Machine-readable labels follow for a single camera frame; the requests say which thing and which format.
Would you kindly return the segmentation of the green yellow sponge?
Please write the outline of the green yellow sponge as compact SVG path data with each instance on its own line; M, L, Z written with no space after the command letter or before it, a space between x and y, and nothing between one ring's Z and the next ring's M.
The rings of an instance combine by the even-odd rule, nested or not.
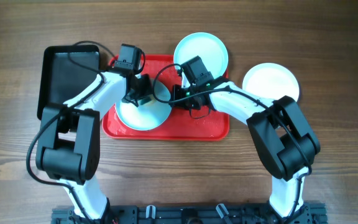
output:
M140 104L140 105L145 105L145 104L150 103L150 102L152 102L152 101L153 101L152 97L147 96L147 97L145 97L145 98L139 100L139 104Z

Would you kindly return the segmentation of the white round plate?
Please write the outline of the white round plate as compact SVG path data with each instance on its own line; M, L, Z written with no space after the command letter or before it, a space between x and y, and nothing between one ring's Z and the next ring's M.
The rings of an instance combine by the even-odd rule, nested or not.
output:
M287 95L298 101L300 85L294 74L277 63L260 63L252 67L242 81L242 89L262 98L278 100Z

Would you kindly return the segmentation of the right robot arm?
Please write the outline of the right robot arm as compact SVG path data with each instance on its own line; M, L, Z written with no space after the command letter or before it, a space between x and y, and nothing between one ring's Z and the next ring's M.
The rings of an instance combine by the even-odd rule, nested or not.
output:
M303 206L304 180L321 149L297 102L287 95L262 98L225 77L215 78L199 56L174 65L189 85L174 87L171 105L187 110L207 106L246 124L261 163L272 175L269 205L281 223L293 222Z

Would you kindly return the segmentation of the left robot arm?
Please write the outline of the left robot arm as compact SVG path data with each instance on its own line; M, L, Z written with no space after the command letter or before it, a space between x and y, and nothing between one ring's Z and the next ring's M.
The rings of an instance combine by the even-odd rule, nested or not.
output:
M27 151L26 166L63 187L70 207L56 208L52 223L117 223L118 216L95 176L100 159L100 122L118 102L137 103L147 94L141 77L144 52L122 44L107 69L99 69L101 44L83 40L45 49L37 116L40 129Z

